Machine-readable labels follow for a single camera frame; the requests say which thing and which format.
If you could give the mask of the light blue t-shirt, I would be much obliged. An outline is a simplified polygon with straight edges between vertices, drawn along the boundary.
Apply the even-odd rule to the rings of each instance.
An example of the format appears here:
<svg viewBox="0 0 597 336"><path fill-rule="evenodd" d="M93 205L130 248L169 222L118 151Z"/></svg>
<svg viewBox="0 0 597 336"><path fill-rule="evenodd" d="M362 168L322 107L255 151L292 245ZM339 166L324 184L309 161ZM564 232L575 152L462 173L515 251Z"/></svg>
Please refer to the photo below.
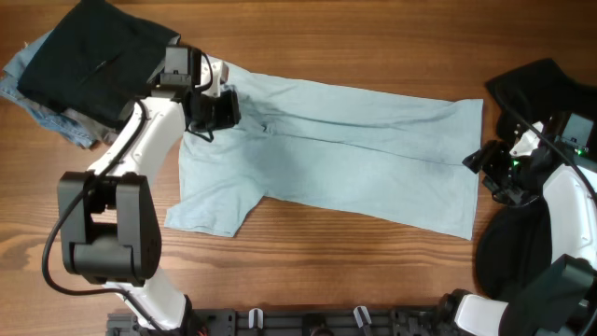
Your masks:
<svg viewBox="0 0 597 336"><path fill-rule="evenodd" d="M231 237L265 197L470 239L483 102L367 91L229 69L240 122L186 134L165 224Z"/></svg>

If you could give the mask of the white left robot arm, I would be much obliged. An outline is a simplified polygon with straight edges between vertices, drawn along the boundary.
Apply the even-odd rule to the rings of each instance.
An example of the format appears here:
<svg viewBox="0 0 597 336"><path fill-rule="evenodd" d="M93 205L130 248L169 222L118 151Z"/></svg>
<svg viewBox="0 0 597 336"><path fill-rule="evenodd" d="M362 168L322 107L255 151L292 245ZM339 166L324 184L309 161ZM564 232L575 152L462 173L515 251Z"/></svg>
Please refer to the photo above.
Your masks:
<svg viewBox="0 0 597 336"><path fill-rule="evenodd" d="M213 140L240 120L229 66L204 60L167 66L134 104L123 133L84 172L59 181L59 218L42 254L49 287L75 297L114 294L131 310L129 326L107 334L206 335L190 298L160 268L162 239L151 184L184 133Z"/></svg>

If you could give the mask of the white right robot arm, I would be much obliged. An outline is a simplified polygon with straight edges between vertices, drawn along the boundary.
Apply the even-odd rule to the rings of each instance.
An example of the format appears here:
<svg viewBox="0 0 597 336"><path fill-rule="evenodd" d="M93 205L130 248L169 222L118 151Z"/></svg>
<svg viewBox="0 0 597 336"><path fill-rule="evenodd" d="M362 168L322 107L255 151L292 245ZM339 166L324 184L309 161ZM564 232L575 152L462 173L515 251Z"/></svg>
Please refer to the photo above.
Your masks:
<svg viewBox="0 0 597 336"><path fill-rule="evenodd" d="M460 335L596 332L596 125L578 115L491 141L464 165L505 205L483 233L483 294L444 297L437 329Z"/></svg>

